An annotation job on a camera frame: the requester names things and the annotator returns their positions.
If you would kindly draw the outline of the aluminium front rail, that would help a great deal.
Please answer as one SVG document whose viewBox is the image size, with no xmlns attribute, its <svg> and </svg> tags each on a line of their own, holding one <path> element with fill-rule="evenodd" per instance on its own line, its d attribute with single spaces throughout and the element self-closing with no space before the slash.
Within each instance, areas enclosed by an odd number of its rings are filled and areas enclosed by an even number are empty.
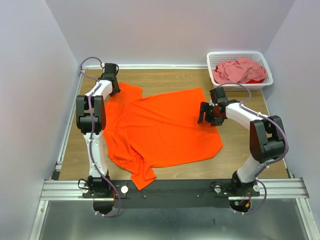
<svg viewBox="0 0 320 240">
<path fill-rule="evenodd" d="M 270 178 L 259 183 L 257 199 L 308 199 L 309 193 L 302 178 Z M 76 180 L 46 180 L 43 183 L 41 201 L 84 200 L 83 192 Z"/>
</svg>

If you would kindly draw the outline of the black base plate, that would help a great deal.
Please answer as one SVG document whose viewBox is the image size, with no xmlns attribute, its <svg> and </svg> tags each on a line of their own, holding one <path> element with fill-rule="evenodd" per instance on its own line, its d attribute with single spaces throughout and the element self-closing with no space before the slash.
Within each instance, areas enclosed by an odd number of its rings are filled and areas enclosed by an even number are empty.
<svg viewBox="0 0 320 240">
<path fill-rule="evenodd" d="M 130 180 L 89 177 L 78 186 L 93 209 L 109 214 L 112 209 L 233 208 L 248 212 L 251 198 L 260 196 L 257 182 L 235 183 L 231 179 L 155 180 L 142 190 Z"/>
</svg>

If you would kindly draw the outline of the orange t shirt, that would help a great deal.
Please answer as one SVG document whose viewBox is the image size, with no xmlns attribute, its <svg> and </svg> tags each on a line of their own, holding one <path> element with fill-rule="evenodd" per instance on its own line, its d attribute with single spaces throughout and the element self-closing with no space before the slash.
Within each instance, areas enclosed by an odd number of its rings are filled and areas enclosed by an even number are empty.
<svg viewBox="0 0 320 240">
<path fill-rule="evenodd" d="M 154 168 L 214 158 L 223 148 L 216 127 L 199 123 L 201 88 L 143 97 L 142 88 L 122 82 L 105 105 L 108 157 L 131 173 L 142 190 L 156 179 Z"/>
</svg>

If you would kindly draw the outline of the red t shirt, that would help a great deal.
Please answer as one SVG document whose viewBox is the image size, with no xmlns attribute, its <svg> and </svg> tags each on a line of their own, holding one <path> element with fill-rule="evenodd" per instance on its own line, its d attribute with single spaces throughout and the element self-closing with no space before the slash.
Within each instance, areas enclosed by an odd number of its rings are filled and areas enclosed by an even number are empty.
<svg viewBox="0 0 320 240">
<path fill-rule="evenodd" d="M 249 80 L 248 82 L 246 82 L 246 84 L 261 84 L 265 81 L 265 79 L 261 79 L 261 80 Z"/>
</svg>

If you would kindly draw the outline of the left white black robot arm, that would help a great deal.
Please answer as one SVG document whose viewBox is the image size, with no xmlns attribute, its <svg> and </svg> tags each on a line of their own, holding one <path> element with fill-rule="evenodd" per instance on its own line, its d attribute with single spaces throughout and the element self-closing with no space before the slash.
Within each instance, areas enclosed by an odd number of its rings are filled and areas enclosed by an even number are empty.
<svg viewBox="0 0 320 240">
<path fill-rule="evenodd" d="M 103 135 L 107 124 L 105 98 L 121 91 L 117 80 L 119 66 L 105 63 L 102 69 L 94 87 L 75 100 L 76 126 L 85 140 L 89 160 L 89 174 L 82 187 L 85 198 L 107 198 L 114 193 L 105 162 Z"/>
</svg>

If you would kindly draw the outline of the white plastic basket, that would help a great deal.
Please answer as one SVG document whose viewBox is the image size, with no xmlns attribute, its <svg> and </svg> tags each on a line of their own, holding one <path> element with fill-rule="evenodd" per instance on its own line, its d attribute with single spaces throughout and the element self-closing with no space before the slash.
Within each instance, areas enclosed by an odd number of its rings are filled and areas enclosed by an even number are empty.
<svg viewBox="0 0 320 240">
<path fill-rule="evenodd" d="M 211 78 L 211 81 L 213 83 L 213 87 L 217 88 L 221 84 L 216 83 L 214 81 L 213 77 L 213 70 L 216 68 L 216 66 L 223 61 L 234 61 L 237 58 L 246 58 L 253 60 L 257 63 L 259 63 L 261 66 L 263 66 L 268 74 L 268 77 L 264 80 L 263 83 L 260 84 L 240 84 L 240 83 L 223 83 L 223 88 L 225 91 L 243 91 L 244 88 L 242 88 L 240 85 L 245 86 L 248 88 L 250 91 L 258 91 L 261 90 L 265 86 L 270 86 L 273 84 L 274 80 L 272 77 L 271 70 L 268 66 L 268 63 L 263 56 L 262 53 L 258 51 L 220 51 L 220 52 L 209 52 L 207 54 L 207 65 L 208 65 L 208 71 L 209 71 L 209 76 Z"/>
</svg>

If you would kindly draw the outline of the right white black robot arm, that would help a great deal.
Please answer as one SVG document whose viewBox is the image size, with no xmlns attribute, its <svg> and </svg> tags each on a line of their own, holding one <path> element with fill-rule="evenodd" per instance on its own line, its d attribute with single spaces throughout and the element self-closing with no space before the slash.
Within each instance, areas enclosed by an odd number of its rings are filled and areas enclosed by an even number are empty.
<svg viewBox="0 0 320 240">
<path fill-rule="evenodd" d="M 282 119 L 258 113 L 244 105 L 243 101 L 229 100 L 223 87 L 210 90 L 211 102 L 201 102 L 198 123 L 220 126 L 225 120 L 233 120 L 249 131 L 250 155 L 236 170 L 229 183 L 214 187 L 232 196 L 242 196 L 253 188 L 258 176 L 271 164 L 282 160 L 289 144 Z"/>
</svg>

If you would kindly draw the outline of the pink t shirt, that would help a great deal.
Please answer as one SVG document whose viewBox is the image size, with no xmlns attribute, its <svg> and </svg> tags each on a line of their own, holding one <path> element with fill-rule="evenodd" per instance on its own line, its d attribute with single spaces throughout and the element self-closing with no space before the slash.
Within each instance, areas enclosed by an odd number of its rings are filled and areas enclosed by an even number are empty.
<svg viewBox="0 0 320 240">
<path fill-rule="evenodd" d="M 222 61 L 212 71 L 218 84 L 246 84 L 250 80 L 262 80 L 268 77 L 267 70 L 258 62 L 238 57 L 236 60 Z"/>
</svg>

